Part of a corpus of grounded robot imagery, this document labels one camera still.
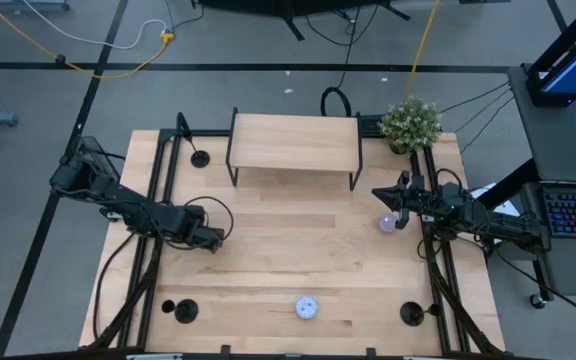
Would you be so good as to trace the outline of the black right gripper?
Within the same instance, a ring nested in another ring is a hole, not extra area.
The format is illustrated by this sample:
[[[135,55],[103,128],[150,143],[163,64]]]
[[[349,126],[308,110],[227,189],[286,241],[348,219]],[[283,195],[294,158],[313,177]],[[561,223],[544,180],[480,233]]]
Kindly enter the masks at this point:
[[[377,197],[390,211],[397,211],[399,218],[396,228],[402,230],[409,222],[409,212],[418,215],[431,216],[438,196],[425,189],[425,179],[422,175],[410,175],[403,171],[397,185],[391,187],[373,188],[371,193]]]

